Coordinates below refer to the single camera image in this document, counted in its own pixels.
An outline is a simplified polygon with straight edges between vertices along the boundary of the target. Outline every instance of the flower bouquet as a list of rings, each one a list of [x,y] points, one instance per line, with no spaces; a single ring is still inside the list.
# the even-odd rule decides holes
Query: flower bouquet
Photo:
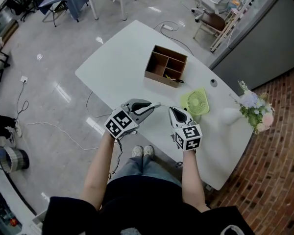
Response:
[[[257,95],[250,91],[243,81],[239,81],[239,84],[244,91],[239,101],[235,100],[241,107],[240,112],[248,119],[256,134],[268,130],[273,123],[274,113],[271,104],[267,102],[268,94]]]

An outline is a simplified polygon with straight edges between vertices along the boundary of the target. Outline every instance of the black shirt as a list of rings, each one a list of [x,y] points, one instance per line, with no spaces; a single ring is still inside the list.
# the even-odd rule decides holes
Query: black shirt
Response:
[[[51,197],[43,235],[119,235],[127,228],[140,234],[220,234],[229,225],[245,235],[254,234],[236,207],[200,213],[182,202],[182,188],[146,176],[125,176],[111,181],[98,211],[90,203]]]

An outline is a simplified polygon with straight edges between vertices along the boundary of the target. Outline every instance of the black and white marker cube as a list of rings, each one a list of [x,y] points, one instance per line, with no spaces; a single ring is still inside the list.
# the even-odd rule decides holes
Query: black and white marker cube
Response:
[[[174,140],[183,151],[194,150],[201,144],[202,132],[199,124],[175,129]]]
[[[139,127],[121,107],[113,111],[104,126],[115,139],[131,133]]]

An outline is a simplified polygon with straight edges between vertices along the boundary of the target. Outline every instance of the white shoe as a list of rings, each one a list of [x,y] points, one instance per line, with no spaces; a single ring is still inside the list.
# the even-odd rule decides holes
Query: white shoe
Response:
[[[132,151],[132,157],[143,157],[143,148],[141,146],[134,147]]]
[[[11,132],[11,131],[10,131],[10,137],[9,137],[8,140],[10,141],[12,148],[16,147],[15,140],[14,140],[14,135],[13,135],[13,132]]]
[[[21,138],[22,137],[22,130],[21,130],[21,126],[20,126],[20,121],[18,119],[15,120],[14,130],[15,130],[16,134],[18,135],[18,137]]]
[[[151,145],[146,145],[144,147],[144,156],[149,155],[153,158],[153,156],[155,155],[155,151],[153,149],[153,147]]]

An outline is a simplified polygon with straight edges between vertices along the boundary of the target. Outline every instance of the glossy floor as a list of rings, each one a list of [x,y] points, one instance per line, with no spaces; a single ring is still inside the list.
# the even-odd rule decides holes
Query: glossy floor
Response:
[[[96,150],[79,148],[53,126],[27,124],[49,122],[69,133],[82,147],[98,147],[107,117],[88,114],[85,103],[91,91],[74,74],[96,49],[134,20],[152,28],[163,21],[173,21],[179,28],[165,31],[167,35],[185,43],[203,63],[208,65],[213,58],[208,48],[214,40],[212,36],[201,32],[197,41],[193,40],[197,23],[188,9],[195,5],[193,0],[125,0],[127,21],[121,20],[118,0],[95,1],[98,21],[94,20],[90,6],[83,7],[79,23],[66,12],[56,20],[57,27],[52,22],[43,23],[44,16],[38,11],[20,23],[4,47],[11,56],[11,67],[4,72],[0,84],[0,114],[16,116],[16,102],[22,89],[20,78],[28,77],[19,108],[25,100],[29,107],[20,114],[24,135],[17,139],[17,146],[29,154],[30,168],[12,173],[11,178],[36,212],[47,208],[47,197],[80,194]],[[173,23],[167,24],[177,29]],[[88,108],[94,116],[111,112],[95,94],[90,97]],[[122,144],[124,153],[119,168],[135,145],[149,142],[136,134],[125,137]],[[115,145],[111,168],[116,166],[119,151]],[[165,163],[175,164],[160,150],[156,154]]]

